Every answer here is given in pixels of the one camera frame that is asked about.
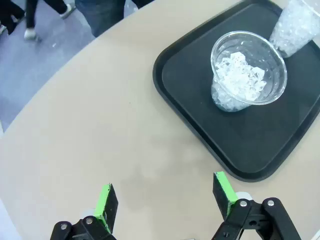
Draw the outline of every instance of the person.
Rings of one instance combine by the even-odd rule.
[[[44,0],[51,8],[53,8],[62,19],[66,19],[75,9],[72,3],[65,4],[63,0]],[[35,40],[37,34],[35,31],[35,14],[38,0],[26,0],[26,30],[24,32],[24,39]]]
[[[132,0],[142,8],[153,0]],[[124,18],[126,0],[75,0],[96,38]]]
[[[0,0],[0,22],[12,34],[18,22],[25,17],[25,11],[11,0]]]

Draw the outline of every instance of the crushed ice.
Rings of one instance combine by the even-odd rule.
[[[246,56],[241,52],[232,53],[230,58],[222,58],[215,67],[220,79],[219,83],[223,84],[233,95],[248,101],[255,101],[267,84],[263,80],[265,71],[248,65]],[[227,94],[219,83],[214,76],[211,93],[218,106],[228,112],[239,111],[249,106]]]

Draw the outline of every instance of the ice cube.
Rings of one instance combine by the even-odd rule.
[[[234,64],[237,64],[237,65],[241,65],[241,64],[242,65],[247,65],[246,56],[243,55],[239,51],[231,53],[230,54],[230,60],[231,60],[231,62],[233,62]]]
[[[252,68],[252,73],[257,77],[258,81],[261,81],[264,79],[265,76],[265,70],[259,68],[259,67],[254,67]]]

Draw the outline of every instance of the tray rim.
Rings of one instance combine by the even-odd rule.
[[[303,138],[303,136],[306,134],[309,127],[312,125],[312,123],[318,116],[320,112],[320,95],[318,99],[315,101],[314,105],[311,107],[309,113],[302,120],[300,126],[297,128],[294,134],[288,139],[288,141],[284,143],[283,147],[275,155],[275,157],[270,162],[270,164],[266,165],[266,167],[264,168],[265,170],[260,170],[258,172],[250,172],[250,173],[242,172],[236,169],[233,166],[233,164],[227,160],[227,157],[225,157],[225,159],[227,162],[229,162],[228,164],[226,164],[221,159],[219,154],[220,155],[224,155],[224,154],[222,153],[223,151],[219,148],[218,145],[213,143],[214,145],[212,146],[208,143],[212,141],[209,139],[205,131],[202,130],[202,128],[193,120],[191,115],[188,114],[188,112],[184,110],[184,108],[166,90],[162,81],[162,72],[168,59],[170,59],[174,54],[179,52],[185,46],[190,44],[194,40],[194,37],[193,37],[194,35],[201,36],[203,32],[207,32],[208,30],[210,30],[212,28],[212,25],[217,25],[218,23],[221,23],[223,20],[229,18],[230,16],[238,13],[239,11],[253,4],[264,5],[266,8],[271,9],[273,12],[275,12],[279,16],[282,12],[282,8],[280,8],[278,5],[276,5],[274,2],[270,0],[243,0],[241,2],[238,2],[232,5],[231,7],[227,8],[223,12],[220,12],[217,15],[213,16],[212,18],[208,19],[207,21],[197,26],[196,28],[192,29],[191,31],[186,33],[184,36],[176,40],[174,43],[166,47],[156,58],[153,65],[153,70],[152,70],[152,78],[153,78],[153,83],[156,90],[159,92],[162,98],[166,101],[166,103],[173,109],[173,111],[182,119],[184,124],[187,125],[187,127],[192,131],[192,133],[196,135],[197,138],[200,139],[200,141],[205,145],[208,151],[213,155],[215,160],[217,160],[218,163],[234,178],[243,182],[250,182],[250,183],[260,182],[270,177],[287,159],[287,157],[294,150],[294,148],[297,146],[297,144],[300,142],[300,140]],[[315,51],[317,51],[317,53],[320,55],[320,48],[319,46],[317,46],[317,44],[314,41],[311,41],[308,44],[311,45],[315,49]],[[239,172],[244,175],[259,175],[260,172],[266,172],[266,173],[263,174],[263,176],[259,176],[259,177],[254,177],[254,176],[241,177],[237,175],[236,172]]]

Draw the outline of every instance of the person's leg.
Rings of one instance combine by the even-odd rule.
[[[25,16],[26,16],[26,30],[24,32],[24,39],[35,40],[37,34],[35,31],[35,14],[37,9],[38,0],[26,0]]]
[[[124,18],[125,0],[75,0],[97,38]]]
[[[144,7],[145,5],[151,3],[153,0],[132,0],[138,9]]]
[[[0,11],[0,22],[6,27],[9,35],[12,34],[17,26],[17,24],[12,20],[11,15],[3,11]]]
[[[0,0],[0,22],[3,26],[8,30],[8,34],[10,35],[16,28],[17,24],[11,18],[10,13],[10,1],[8,0]]]
[[[26,0],[25,15],[26,15],[26,28],[35,28],[35,14],[37,9],[38,0]]]
[[[8,9],[11,15],[17,20],[22,19],[25,16],[25,11],[12,1],[8,1]]]

